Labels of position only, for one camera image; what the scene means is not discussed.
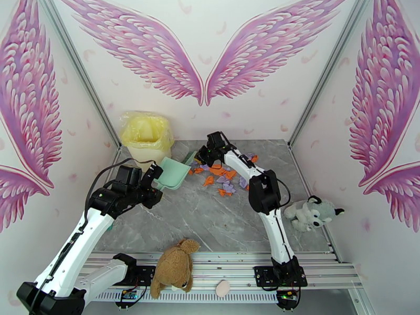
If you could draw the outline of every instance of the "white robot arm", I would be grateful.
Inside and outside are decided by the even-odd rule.
[[[275,286],[306,286],[305,273],[290,247],[281,222],[279,208],[286,203],[280,205],[279,180],[275,172],[256,166],[222,132],[211,133],[207,139],[207,144],[197,152],[196,160],[208,166],[221,161],[249,181],[249,204],[261,217],[270,241],[273,273],[277,278]]]
[[[207,137],[207,145],[197,152],[195,158],[209,166],[220,160],[249,181],[249,203],[261,217],[271,246],[273,273],[277,278],[271,286],[306,286],[303,269],[281,222],[278,211],[280,191],[275,173],[256,166],[230,144],[222,132]],[[121,165],[115,180],[88,197],[85,213],[60,253],[35,282],[23,283],[17,292],[30,315],[79,315],[88,303],[110,286],[123,280],[138,279],[136,260],[125,254],[117,254],[108,265],[88,277],[78,280],[78,275],[102,234],[118,216],[137,204],[152,208],[160,201],[162,192],[151,184],[162,174],[162,169],[152,164],[143,178],[141,174],[139,168]]]

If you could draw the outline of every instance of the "pink egg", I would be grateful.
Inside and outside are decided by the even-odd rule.
[[[230,291],[230,283],[226,280],[221,281],[216,287],[216,295],[225,297]]]

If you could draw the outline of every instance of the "pink angel wing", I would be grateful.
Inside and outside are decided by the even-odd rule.
[[[61,149],[52,58],[37,3],[20,0],[0,45],[0,118],[24,167],[49,187]]]
[[[313,42],[345,0],[301,0],[247,21],[230,39],[205,85],[206,104],[255,87]]]
[[[181,42],[157,19],[103,0],[62,0],[96,43],[164,94],[192,96],[201,106],[203,84]]]
[[[374,0],[366,24],[353,89],[352,158],[364,166],[359,186],[391,163],[419,103],[417,39],[395,0]]]
[[[0,233],[16,218],[22,219],[28,197],[35,193],[49,195],[47,189],[27,173],[0,165]]]
[[[397,166],[384,172],[364,191],[378,191],[391,204],[391,215],[412,227],[420,229],[420,161]]]

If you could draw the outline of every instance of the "stuffed animal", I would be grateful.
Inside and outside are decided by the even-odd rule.
[[[200,248],[193,239],[183,239],[176,246],[167,249],[157,262],[150,294],[158,298],[167,285],[173,285],[189,292],[193,286],[193,260],[191,253]]]
[[[299,232],[310,231],[331,222],[337,215],[343,214],[342,208],[335,208],[327,200],[312,195],[307,201],[298,201],[288,206],[284,215],[291,220],[293,227]]]

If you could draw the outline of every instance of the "feather pattern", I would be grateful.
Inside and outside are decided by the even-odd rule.
[[[49,187],[61,149],[52,58],[36,1],[20,0],[0,45],[0,118],[24,167]]]
[[[419,103],[417,38],[395,0],[374,0],[358,56],[350,127],[352,158],[364,166],[359,186],[389,166]]]
[[[364,191],[377,191],[391,204],[391,215],[412,227],[420,229],[420,161],[397,166],[384,172]]]
[[[247,21],[227,44],[206,81],[206,104],[255,87],[313,42],[345,0],[301,0]]]
[[[49,195],[45,187],[27,173],[0,165],[0,233],[4,226],[7,228],[16,222],[17,217],[22,219],[26,201],[35,193]]]
[[[157,19],[103,0],[62,0],[77,13],[82,29],[153,87],[201,106],[203,85],[181,42]]]

